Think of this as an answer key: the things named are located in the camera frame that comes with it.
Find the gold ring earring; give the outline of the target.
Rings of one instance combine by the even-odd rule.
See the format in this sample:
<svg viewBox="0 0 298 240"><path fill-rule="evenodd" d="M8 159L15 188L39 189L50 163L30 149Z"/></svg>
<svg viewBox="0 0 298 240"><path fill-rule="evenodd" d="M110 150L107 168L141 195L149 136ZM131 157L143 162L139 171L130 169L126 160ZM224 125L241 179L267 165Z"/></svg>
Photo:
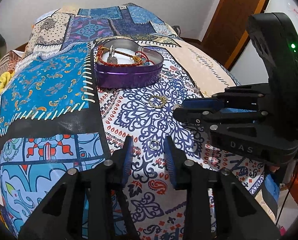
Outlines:
<svg viewBox="0 0 298 240"><path fill-rule="evenodd" d="M156 109L163 108L167 103L167 98L165 96L153 95L149 98L149 105Z"/></svg>

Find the brown wooden door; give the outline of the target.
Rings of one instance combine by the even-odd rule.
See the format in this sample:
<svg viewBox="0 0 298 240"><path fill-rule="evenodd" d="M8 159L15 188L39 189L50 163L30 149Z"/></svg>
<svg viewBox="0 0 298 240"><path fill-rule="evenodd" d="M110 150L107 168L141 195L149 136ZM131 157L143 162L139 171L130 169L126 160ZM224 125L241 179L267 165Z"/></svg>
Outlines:
<svg viewBox="0 0 298 240"><path fill-rule="evenodd" d="M220 0L201 42L203 51L230 70L249 42L248 17L264 12L269 0Z"/></svg>

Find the dark bag on floor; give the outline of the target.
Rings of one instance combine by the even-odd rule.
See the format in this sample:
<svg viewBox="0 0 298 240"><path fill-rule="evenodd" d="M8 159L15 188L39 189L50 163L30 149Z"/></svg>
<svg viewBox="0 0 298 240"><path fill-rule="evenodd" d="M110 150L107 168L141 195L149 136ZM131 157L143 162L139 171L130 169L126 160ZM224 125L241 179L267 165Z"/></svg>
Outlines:
<svg viewBox="0 0 298 240"><path fill-rule="evenodd" d="M180 29L180 26L178 26L178 25L173 25L172 26L172 29L176 32L176 34L178 35L178 36L180 36L181 35L181 29Z"/></svg>

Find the purple heart-shaped tin box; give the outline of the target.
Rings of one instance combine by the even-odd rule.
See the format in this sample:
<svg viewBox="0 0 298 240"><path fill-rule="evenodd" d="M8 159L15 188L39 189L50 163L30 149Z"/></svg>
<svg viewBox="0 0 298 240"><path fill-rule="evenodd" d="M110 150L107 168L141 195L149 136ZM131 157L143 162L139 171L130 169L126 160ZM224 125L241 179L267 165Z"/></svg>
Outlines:
<svg viewBox="0 0 298 240"><path fill-rule="evenodd" d="M158 81L163 61L159 52L132 40L110 40L95 49L96 83L109 89L150 86Z"/></svg>

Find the patchwork patterned bedspread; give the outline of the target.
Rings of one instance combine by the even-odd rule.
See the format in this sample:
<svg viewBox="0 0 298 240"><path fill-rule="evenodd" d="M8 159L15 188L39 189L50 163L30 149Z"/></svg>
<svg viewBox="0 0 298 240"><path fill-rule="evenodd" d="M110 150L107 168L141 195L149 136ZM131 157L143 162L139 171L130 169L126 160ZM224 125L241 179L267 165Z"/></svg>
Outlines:
<svg viewBox="0 0 298 240"><path fill-rule="evenodd" d="M159 52L164 61L158 81L140 88L99 87L95 49L114 39ZM264 165L215 148L202 127L172 116L183 100L209 97L238 81L154 13L133 3L51 11L34 23L12 71L0 94L0 221L13 238L69 169L95 168L127 136L133 159L124 195L140 239L183 239L186 193L170 183L167 136L203 168L230 169L276 220L279 189ZM165 96L166 105L151 107L153 95Z"/></svg>

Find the yellow blanket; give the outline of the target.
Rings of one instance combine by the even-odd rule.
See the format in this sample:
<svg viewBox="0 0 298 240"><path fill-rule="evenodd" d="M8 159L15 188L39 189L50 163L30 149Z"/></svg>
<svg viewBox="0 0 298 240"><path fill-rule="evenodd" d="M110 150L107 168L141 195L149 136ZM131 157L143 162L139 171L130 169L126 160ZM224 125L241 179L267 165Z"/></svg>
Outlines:
<svg viewBox="0 0 298 240"><path fill-rule="evenodd" d="M15 75L14 71L4 72L0 76L0 94L3 92L5 86L10 82L12 77Z"/></svg>

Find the brown patterned blanket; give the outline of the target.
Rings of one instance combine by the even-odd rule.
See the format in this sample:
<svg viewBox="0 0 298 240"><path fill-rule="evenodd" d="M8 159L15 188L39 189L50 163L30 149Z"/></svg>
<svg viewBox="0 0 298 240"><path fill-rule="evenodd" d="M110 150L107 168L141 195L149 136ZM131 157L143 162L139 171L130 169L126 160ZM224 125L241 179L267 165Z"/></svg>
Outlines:
<svg viewBox="0 0 298 240"><path fill-rule="evenodd" d="M0 75L15 70L16 64L22 59L24 52L11 50L0 59Z"/></svg>

